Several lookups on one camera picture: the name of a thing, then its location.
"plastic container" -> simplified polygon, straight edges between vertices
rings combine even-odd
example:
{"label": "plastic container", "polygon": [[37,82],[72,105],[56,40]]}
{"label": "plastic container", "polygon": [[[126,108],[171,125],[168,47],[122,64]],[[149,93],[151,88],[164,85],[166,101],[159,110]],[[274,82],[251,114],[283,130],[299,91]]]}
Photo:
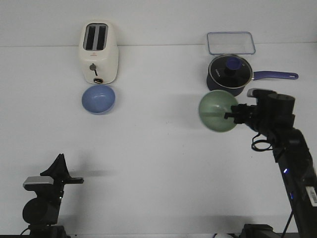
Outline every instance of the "plastic container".
{"label": "plastic container", "polygon": [[207,34],[209,53],[253,55],[256,52],[250,32],[209,32]]}

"blue bowl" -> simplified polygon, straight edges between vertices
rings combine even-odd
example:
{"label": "blue bowl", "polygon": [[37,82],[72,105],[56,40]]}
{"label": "blue bowl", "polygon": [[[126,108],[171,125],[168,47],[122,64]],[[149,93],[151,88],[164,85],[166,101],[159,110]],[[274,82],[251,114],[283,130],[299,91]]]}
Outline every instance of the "blue bowl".
{"label": "blue bowl", "polygon": [[81,102],[83,107],[90,113],[103,115],[113,107],[115,93],[108,86],[94,85],[84,92]]}

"label sticker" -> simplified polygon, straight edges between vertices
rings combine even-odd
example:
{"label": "label sticker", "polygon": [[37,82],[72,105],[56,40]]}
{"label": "label sticker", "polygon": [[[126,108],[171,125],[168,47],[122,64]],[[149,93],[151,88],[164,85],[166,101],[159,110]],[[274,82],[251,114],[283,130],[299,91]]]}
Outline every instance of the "label sticker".
{"label": "label sticker", "polygon": [[312,186],[307,186],[306,191],[307,191],[308,197],[312,203],[312,206],[317,207],[317,194],[316,194],[315,188]]}

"blue handle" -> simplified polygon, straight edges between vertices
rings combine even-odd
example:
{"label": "blue handle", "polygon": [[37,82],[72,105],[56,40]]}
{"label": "blue handle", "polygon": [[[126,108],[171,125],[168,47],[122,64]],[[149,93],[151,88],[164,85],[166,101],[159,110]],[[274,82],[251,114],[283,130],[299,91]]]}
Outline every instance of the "blue handle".
{"label": "blue handle", "polygon": [[258,80],[262,78],[298,79],[298,74],[289,73],[289,72],[276,72],[276,71],[257,71],[253,73],[254,80]]}

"toaster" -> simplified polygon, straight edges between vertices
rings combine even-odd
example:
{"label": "toaster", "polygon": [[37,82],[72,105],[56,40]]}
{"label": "toaster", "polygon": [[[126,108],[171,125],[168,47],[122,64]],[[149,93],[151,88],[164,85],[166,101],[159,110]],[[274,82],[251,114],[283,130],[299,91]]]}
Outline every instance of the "toaster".
{"label": "toaster", "polygon": [[82,30],[79,60],[85,79],[93,84],[108,84],[118,71],[119,50],[113,26],[107,21],[91,21]]}

